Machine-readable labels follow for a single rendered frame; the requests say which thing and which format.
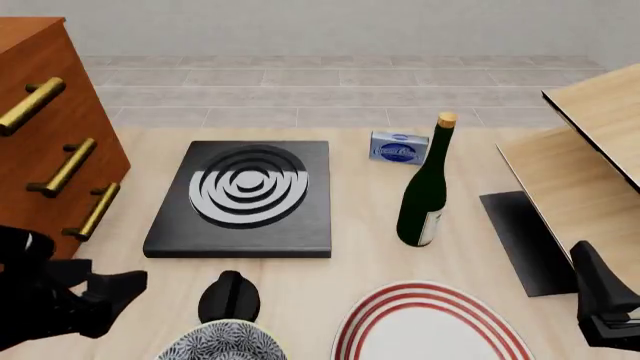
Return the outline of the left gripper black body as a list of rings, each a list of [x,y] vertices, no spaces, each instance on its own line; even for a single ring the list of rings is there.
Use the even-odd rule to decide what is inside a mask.
[[[87,280],[91,260],[47,260],[0,272],[0,352],[25,341],[66,335],[94,306],[70,288]]]

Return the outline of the dark green wine bottle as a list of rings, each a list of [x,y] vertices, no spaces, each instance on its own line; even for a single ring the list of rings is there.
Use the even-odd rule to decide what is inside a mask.
[[[435,239],[447,199],[445,159],[457,120],[455,113],[439,114],[425,161],[404,191],[396,233],[406,245],[423,247]]]

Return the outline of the flat black stove plate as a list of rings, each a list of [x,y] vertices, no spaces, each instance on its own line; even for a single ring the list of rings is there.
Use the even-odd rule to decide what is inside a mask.
[[[143,244],[148,258],[328,258],[329,144],[194,141]]]

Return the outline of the white plate with red rings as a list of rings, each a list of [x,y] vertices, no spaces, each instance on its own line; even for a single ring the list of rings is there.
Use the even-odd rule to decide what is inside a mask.
[[[353,305],[330,360],[535,360],[496,311],[434,281],[387,284]]]

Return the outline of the blue cream cheese box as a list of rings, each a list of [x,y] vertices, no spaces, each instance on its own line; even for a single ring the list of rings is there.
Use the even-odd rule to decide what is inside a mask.
[[[401,164],[423,164],[429,148],[429,137],[396,132],[372,131],[369,159]]]

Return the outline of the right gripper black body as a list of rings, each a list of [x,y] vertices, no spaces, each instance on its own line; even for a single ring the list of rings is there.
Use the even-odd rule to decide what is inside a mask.
[[[590,347],[640,348],[640,310],[609,314],[578,312],[577,320]]]

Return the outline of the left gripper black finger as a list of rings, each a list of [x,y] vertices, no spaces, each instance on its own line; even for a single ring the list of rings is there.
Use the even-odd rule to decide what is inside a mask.
[[[80,335],[102,337],[106,335],[122,311],[147,288],[148,273],[132,271],[116,275],[91,273],[81,299],[90,305],[81,320]]]

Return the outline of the pale wooden rack, black base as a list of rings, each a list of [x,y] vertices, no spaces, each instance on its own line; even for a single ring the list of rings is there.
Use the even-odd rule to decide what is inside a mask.
[[[516,191],[480,200],[528,296],[575,293],[578,242],[640,293],[640,63],[542,98],[563,125],[498,143]]]

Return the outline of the wooden cabinet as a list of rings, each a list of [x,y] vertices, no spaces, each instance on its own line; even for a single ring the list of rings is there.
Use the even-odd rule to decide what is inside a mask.
[[[0,225],[33,230],[69,259],[85,242],[63,236],[79,227],[99,199],[90,194],[120,184],[130,169],[61,17],[0,17],[0,116],[26,98],[27,84],[59,77],[66,89],[10,137],[0,136]],[[97,142],[83,166],[55,198],[26,191],[47,182],[69,157],[65,144]]]

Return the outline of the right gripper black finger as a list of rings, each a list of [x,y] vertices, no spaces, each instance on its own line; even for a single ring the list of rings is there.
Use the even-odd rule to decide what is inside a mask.
[[[609,269],[589,242],[577,242],[570,256],[578,284],[578,317],[622,317],[632,312],[632,290]]]

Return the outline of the black-and-white patterned bowl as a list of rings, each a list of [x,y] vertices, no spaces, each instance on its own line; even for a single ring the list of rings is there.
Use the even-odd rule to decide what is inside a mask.
[[[268,332],[245,320],[215,320],[182,335],[154,360],[288,360]]]

